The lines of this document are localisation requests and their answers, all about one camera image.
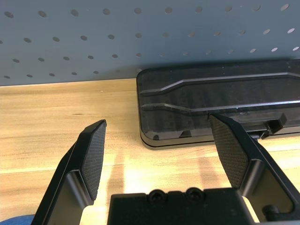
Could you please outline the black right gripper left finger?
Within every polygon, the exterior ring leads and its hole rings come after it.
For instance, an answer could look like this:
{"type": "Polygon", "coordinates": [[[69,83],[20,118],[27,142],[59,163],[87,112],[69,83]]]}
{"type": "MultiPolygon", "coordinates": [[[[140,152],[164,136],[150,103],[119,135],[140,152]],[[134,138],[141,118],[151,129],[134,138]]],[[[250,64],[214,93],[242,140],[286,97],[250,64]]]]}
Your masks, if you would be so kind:
{"type": "Polygon", "coordinates": [[[60,160],[32,220],[33,225],[78,225],[97,198],[106,121],[87,126],[60,160]]]}

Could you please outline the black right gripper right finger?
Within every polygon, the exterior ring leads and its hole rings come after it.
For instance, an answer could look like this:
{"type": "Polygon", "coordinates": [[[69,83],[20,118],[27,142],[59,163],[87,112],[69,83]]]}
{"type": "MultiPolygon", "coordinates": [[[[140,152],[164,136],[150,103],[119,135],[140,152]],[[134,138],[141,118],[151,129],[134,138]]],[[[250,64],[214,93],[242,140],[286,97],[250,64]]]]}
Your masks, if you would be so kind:
{"type": "Polygon", "coordinates": [[[268,151],[233,119],[218,114],[208,119],[227,178],[259,221],[299,221],[300,193],[268,151]]]}

